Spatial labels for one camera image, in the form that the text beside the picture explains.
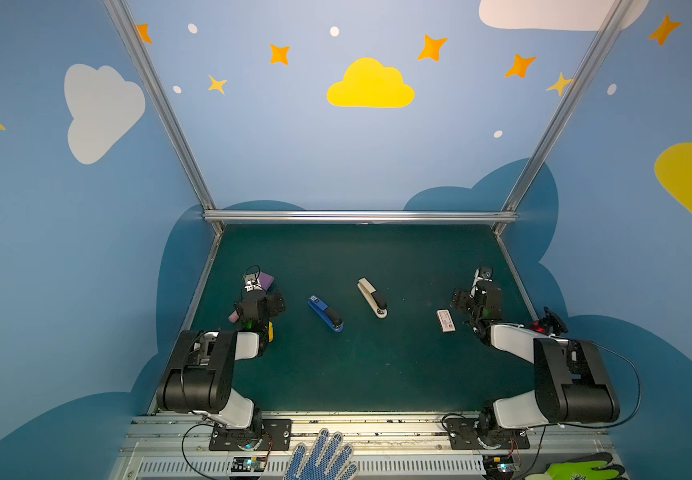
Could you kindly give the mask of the red white staple box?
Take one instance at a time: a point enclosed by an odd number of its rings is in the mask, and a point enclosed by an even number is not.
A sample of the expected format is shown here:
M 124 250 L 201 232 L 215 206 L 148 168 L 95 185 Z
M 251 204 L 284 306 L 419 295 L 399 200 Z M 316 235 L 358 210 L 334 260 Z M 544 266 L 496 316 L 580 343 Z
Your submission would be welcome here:
M 441 309 L 438 310 L 436 314 L 443 333 L 451 333 L 456 331 L 456 326 L 449 310 Z

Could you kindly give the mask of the blue black stapler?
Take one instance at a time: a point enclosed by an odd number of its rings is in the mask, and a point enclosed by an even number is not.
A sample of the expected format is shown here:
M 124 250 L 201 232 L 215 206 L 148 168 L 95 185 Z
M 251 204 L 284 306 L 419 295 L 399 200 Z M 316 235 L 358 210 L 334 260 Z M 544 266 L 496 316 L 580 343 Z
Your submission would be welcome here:
M 321 298 L 316 295 L 310 296 L 308 305 L 334 332 L 340 333 L 343 330 L 342 316 Z

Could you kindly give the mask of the beige black stapler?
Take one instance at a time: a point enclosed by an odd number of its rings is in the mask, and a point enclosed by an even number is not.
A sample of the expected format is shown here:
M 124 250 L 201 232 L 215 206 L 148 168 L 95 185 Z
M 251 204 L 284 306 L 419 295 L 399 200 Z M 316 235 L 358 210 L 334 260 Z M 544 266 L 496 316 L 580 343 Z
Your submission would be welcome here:
M 388 303 L 385 296 L 367 278 L 361 278 L 357 286 L 376 317 L 379 319 L 386 318 L 388 316 Z

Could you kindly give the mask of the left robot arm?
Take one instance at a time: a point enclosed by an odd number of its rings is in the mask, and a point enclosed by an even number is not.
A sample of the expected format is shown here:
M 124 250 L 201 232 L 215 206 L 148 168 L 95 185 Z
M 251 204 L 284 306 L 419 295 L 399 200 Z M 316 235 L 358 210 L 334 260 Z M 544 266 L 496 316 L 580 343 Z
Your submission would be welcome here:
M 235 303 L 234 330 L 182 331 L 159 382 L 157 406 L 204 416 L 230 434 L 260 437 L 260 409 L 233 388 L 235 363 L 265 353 L 273 340 L 271 319 L 285 310 L 281 293 L 252 290 Z

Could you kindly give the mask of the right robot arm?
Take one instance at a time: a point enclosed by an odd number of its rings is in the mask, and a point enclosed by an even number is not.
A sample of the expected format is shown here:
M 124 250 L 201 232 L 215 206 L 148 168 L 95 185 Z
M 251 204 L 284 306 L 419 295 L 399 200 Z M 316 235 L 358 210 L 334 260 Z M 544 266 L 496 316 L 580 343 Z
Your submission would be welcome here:
M 480 436 L 556 424 L 588 427 L 613 424 L 621 405 L 600 347 L 569 339 L 569 328 L 553 310 L 528 326 L 502 319 L 502 289 L 479 279 L 468 289 L 454 290 L 451 306 L 467 315 L 467 324 L 486 345 L 533 366 L 534 387 L 494 400 L 480 412 Z

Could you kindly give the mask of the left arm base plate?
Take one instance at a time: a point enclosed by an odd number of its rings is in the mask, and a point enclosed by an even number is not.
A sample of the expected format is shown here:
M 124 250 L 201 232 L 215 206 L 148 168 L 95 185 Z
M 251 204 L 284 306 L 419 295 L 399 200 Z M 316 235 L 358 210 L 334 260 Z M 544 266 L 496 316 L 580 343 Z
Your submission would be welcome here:
M 292 421 L 271 418 L 254 420 L 246 429 L 213 426 L 208 448 L 221 452 L 287 451 L 291 442 Z

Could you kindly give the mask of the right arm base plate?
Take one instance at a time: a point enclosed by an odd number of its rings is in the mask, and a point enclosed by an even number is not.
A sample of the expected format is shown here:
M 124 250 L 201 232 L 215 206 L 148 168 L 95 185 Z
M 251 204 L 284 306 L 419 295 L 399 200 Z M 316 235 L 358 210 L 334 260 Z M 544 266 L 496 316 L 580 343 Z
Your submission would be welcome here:
M 525 430 L 479 427 L 479 421 L 463 416 L 445 416 L 440 421 L 448 434 L 453 450 L 511 450 L 529 449 L 531 444 Z

